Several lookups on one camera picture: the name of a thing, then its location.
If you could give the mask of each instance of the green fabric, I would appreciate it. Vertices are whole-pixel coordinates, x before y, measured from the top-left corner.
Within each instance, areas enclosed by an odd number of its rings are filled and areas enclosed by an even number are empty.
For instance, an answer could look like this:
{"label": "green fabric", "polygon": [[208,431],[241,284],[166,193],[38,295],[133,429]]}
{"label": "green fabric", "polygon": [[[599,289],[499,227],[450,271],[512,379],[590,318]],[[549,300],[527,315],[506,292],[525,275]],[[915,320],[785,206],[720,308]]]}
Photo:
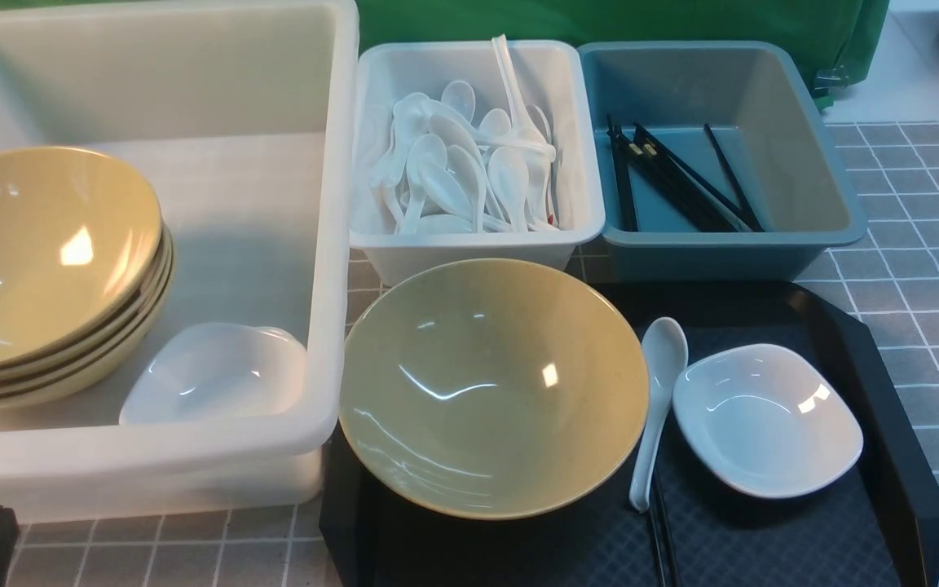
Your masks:
{"label": "green fabric", "polygon": [[[111,0],[0,0],[4,8]],[[787,50],[813,86],[868,74],[889,0],[358,0],[361,50],[506,33],[571,45],[644,38],[748,38]]]}

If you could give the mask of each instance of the chopsticks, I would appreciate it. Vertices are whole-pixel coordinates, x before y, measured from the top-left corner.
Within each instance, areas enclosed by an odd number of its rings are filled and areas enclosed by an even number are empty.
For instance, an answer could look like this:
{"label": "chopsticks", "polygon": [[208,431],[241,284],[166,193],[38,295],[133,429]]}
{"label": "chopsticks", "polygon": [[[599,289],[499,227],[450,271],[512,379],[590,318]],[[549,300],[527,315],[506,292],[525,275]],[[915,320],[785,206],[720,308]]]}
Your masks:
{"label": "chopsticks", "polygon": [[752,204],[745,197],[737,175],[734,175],[734,170],[730,167],[730,161],[727,160],[708,124],[704,126],[705,136],[715,150],[720,168],[726,175],[731,189],[734,189],[734,195],[740,201],[741,207],[723,196],[720,190],[641,124],[633,123],[633,126],[636,127],[636,134],[630,141],[615,127],[611,116],[607,117],[607,134],[611,137],[611,155],[615,161],[615,182],[624,230],[637,230],[633,190],[626,165],[628,163],[655,187],[659,196],[701,232],[740,232],[743,227],[753,232],[764,232]]}
{"label": "chopsticks", "polygon": [[668,583],[664,579],[666,572],[664,572],[664,562],[662,556],[662,539],[659,538],[659,523],[655,520],[655,512],[650,512],[647,516],[647,519],[650,521],[651,527],[651,546],[653,554],[655,555],[655,572],[659,576],[659,586],[668,587]]}
{"label": "chopsticks", "polygon": [[744,212],[744,216],[738,213],[738,217],[744,220],[753,232],[764,232],[760,220],[756,217],[756,211],[752,210],[752,204],[750,204],[748,198],[745,197],[745,190],[741,189],[738,176],[734,175],[734,168],[730,167],[730,161],[727,161],[726,155],[723,155],[723,148],[720,148],[720,141],[716,140],[716,133],[712,133],[712,127],[709,126],[708,123],[705,123],[704,129],[705,136],[708,137],[708,142],[712,144],[712,150],[716,152],[716,159],[720,161],[720,170],[723,170],[723,175],[726,175],[727,181],[730,182],[730,189],[734,190],[734,196],[736,196],[741,203],[741,210],[739,212]]}
{"label": "chopsticks", "polygon": [[629,182],[629,164],[622,152],[623,146],[619,144],[619,138],[625,139],[625,136],[621,130],[615,130],[610,115],[607,116],[607,136],[611,137],[611,156],[615,159],[615,185],[618,188],[619,210],[622,211],[622,230],[636,232],[637,207],[633,203],[633,186]]}
{"label": "chopsticks", "polygon": [[[666,506],[664,506],[662,479],[656,467],[655,481],[653,483],[655,483],[655,489],[653,489],[653,493],[655,494],[655,507],[653,508],[653,512],[651,512],[651,523],[655,523],[655,514],[662,519],[662,538],[664,539],[664,546],[666,546],[666,553],[668,554],[668,570],[672,577],[672,587],[679,587],[681,586],[681,581],[679,580],[679,565],[676,562],[676,546],[672,539],[672,527],[668,525]],[[664,585],[664,576],[662,576],[662,584]]]}

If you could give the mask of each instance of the serving tray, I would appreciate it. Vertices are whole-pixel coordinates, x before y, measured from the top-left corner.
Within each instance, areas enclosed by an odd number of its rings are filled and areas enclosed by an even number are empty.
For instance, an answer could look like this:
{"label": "serving tray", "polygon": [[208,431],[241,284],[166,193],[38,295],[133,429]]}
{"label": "serving tray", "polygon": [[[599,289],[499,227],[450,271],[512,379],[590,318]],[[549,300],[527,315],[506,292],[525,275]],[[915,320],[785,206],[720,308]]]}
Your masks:
{"label": "serving tray", "polygon": [[[864,431],[860,461],[838,482],[811,497],[759,501],[712,476],[670,417],[656,474],[681,587],[937,583],[939,487],[864,324],[790,283],[595,287],[638,337],[657,316],[679,320],[692,363],[754,342],[795,350]],[[627,499],[635,460],[566,508],[482,523],[404,501],[337,430],[321,532],[346,587],[658,585],[647,518]]]}

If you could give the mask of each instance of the gray tiled surface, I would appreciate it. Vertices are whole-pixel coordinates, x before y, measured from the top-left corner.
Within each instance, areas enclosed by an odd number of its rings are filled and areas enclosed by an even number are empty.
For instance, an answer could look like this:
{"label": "gray tiled surface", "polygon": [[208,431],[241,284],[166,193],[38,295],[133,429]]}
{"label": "gray tiled surface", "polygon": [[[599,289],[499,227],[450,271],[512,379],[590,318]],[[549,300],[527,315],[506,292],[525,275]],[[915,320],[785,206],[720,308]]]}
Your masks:
{"label": "gray tiled surface", "polygon": [[[800,283],[871,327],[939,482],[939,123],[832,126],[869,215],[869,237],[819,258]],[[350,256],[347,323],[379,297],[379,277]],[[610,278],[602,242],[567,272]],[[196,515],[26,528],[10,587],[335,587],[317,532],[320,499]]]}
{"label": "gray tiled surface", "polygon": [[939,124],[831,133],[871,240],[823,255],[800,283],[871,328],[939,482]]}

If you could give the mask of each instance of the white plastic container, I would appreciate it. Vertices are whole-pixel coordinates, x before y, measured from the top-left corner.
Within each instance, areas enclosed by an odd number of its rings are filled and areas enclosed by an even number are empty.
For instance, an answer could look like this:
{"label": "white plastic container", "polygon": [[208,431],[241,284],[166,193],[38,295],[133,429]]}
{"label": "white plastic container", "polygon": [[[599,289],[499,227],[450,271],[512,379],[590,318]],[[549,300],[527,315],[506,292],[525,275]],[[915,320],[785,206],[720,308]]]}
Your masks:
{"label": "white plastic container", "polygon": [[[176,244],[161,317],[103,382],[0,412],[0,504],[23,521],[292,504],[335,427],[349,260],[353,0],[0,12],[0,149],[80,144],[147,175]],[[306,346],[269,416],[118,425],[148,361],[202,322]]]}
{"label": "white plastic container", "polygon": [[509,110],[499,64],[489,41],[380,45],[357,67],[357,129],[350,246],[364,250],[383,283],[399,282],[444,263],[481,257],[522,259],[563,270],[575,246],[604,226],[603,194],[589,103],[578,53],[555,41],[515,41],[509,49],[526,104],[550,118],[556,160],[556,208],[561,231],[505,234],[395,235],[385,206],[368,189],[370,165],[357,153],[379,139],[365,112],[391,108],[412,92],[439,99],[448,82],[465,79],[477,92],[476,118]]}

